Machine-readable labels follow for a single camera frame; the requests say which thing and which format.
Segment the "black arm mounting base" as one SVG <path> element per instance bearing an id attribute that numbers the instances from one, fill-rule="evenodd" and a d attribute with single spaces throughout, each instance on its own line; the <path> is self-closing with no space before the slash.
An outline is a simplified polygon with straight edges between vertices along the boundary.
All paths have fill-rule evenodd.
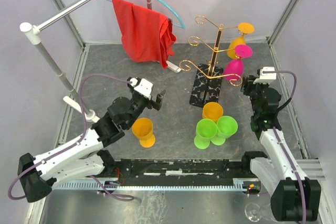
<path id="1" fill-rule="evenodd" d="M 258 180 L 247 158 L 111 159 L 97 178 L 120 178 L 121 185 L 230 185 L 231 180 Z"/>

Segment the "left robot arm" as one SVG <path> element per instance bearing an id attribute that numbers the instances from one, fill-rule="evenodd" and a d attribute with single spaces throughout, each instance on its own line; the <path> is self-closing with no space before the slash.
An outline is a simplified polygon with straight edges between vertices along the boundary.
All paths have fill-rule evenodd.
<path id="1" fill-rule="evenodd" d="M 116 165 L 105 147 L 123 138 L 144 109 L 160 110 L 165 95 L 162 91 L 152 100 L 136 88 L 130 91 L 130 99 L 116 98 L 105 115 L 75 139 L 43 154 L 22 155 L 17 172 L 22 198 L 32 203 L 68 181 L 91 175 L 112 176 Z"/>

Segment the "pink wine glass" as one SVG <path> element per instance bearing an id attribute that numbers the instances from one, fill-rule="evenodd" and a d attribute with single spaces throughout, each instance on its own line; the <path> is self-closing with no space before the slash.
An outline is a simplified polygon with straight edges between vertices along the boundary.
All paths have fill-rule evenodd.
<path id="1" fill-rule="evenodd" d="M 244 72 L 243 59 L 251 57 L 253 50 L 248 45 L 240 44 L 229 52 L 234 54 L 235 59 L 226 66 L 223 74 L 228 81 L 238 81 Z"/>

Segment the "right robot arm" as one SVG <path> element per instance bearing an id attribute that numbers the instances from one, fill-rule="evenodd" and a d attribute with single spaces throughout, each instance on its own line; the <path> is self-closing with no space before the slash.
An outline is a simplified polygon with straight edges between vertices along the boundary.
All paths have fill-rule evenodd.
<path id="1" fill-rule="evenodd" d="M 271 88 L 271 79 L 243 77 L 241 91 L 251 101 L 251 129 L 266 149 L 267 157 L 254 157 L 240 164 L 246 177 L 256 175 L 270 195 L 270 208 L 277 221 L 316 221 L 321 186 L 310 179 L 291 153 L 278 114 L 280 93 Z"/>

